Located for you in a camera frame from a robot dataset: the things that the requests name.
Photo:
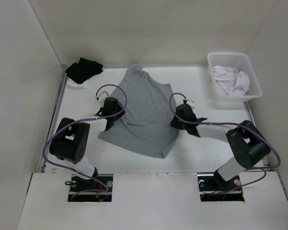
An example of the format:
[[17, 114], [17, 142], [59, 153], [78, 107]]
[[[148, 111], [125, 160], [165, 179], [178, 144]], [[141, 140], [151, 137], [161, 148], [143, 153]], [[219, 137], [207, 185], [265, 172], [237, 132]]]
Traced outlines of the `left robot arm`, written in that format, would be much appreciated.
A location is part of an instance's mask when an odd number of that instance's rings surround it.
[[59, 124], [60, 132], [50, 143], [49, 152], [58, 160], [64, 161], [63, 168], [76, 173], [79, 182], [87, 191], [97, 188], [98, 171], [85, 156], [88, 138], [91, 134], [108, 131], [116, 120], [125, 114], [122, 104], [114, 97], [107, 97], [96, 116], [89, 121], [75, 123], [71, 118], [63, 118]]

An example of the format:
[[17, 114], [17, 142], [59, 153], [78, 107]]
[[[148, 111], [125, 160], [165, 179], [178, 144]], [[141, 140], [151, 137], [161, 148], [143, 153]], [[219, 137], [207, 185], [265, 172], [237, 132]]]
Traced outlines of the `grey tank top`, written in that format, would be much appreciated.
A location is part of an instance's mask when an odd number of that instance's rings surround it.
[[99, 138], [137, 154], [167, 157], [179, 136], [179, 131], [170, 125], [172, 93], [170, 84], [155, 81], [141, 65], [129, 66], [119, 88], [111, 94], [127, 105], [125, 114]]

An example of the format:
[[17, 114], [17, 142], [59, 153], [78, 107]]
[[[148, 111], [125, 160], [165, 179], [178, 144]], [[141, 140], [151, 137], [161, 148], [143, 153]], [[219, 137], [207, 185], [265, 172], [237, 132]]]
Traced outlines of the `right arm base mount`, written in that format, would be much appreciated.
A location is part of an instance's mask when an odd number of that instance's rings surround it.
[[217, 182], [211, 173], [197, 174], [197, 180], [202, 202], [244, 202], [243, 190], [241, 188], [233, 190], [241, 185], [238, 175], [229, 181]]

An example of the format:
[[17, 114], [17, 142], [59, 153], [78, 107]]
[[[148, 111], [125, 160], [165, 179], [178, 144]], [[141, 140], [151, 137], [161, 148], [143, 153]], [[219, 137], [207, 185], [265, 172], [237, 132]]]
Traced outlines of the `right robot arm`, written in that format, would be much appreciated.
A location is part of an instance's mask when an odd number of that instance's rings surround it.
[[197, 118], [188, 104], [176, 107], [171, 127], [185, 130], [198, 138], [211, 138], [229, 144], [233, 157], [219, 167], [213, 176], [217, 189], [225, 189], [230, 180], [244, 170], [251, 169], [271, 152], [264, 138], [251, 121], [245, 120], [234, 129], [227, 125], [213, 125], [207, 118]]

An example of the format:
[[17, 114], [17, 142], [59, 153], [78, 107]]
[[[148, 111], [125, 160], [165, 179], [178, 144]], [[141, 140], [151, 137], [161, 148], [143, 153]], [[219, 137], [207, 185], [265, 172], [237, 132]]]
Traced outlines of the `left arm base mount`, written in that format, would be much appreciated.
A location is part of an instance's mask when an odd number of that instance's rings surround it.
[[107, 185], [107, 192], [105, 192], [105, 187], [100, 183], [72, 175], [72, 178], [65, 182], [65, 185], [69, 187], [68, 202], [111, 202], [113, 175], [99, 174], [98, 180]]

